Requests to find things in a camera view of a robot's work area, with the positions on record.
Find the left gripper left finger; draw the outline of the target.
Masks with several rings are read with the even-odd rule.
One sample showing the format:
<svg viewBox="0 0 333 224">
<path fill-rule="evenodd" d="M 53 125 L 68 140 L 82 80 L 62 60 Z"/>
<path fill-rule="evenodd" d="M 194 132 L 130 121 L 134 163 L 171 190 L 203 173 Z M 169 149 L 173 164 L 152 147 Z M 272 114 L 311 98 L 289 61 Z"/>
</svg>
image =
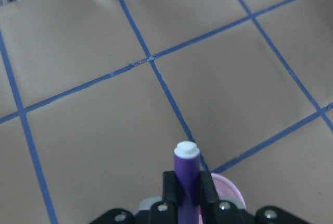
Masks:
<svg viewBox="0 0 333 224">
<path fill-rule="evenodd" d="M 162 201 L 170 203 L 175 207 L 179 206 L 181 200 L 181 187 L 174 171 L 165 171 L 162 175 Z"/>
</svg>

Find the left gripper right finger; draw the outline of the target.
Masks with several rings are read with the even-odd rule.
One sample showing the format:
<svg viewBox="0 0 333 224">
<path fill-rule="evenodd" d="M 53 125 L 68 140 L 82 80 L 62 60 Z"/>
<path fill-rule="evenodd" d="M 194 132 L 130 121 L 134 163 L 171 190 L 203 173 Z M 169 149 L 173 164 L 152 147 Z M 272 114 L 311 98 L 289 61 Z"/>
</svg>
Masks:
<svg viewBox="0 0 333 224">
<path fill-rule="evenodd" d="M 198 188 L 199 192 L 197 199 L 200 207 L 213 204 L 220 199 L 210 172 L 200 171 Z"/>
</svg>

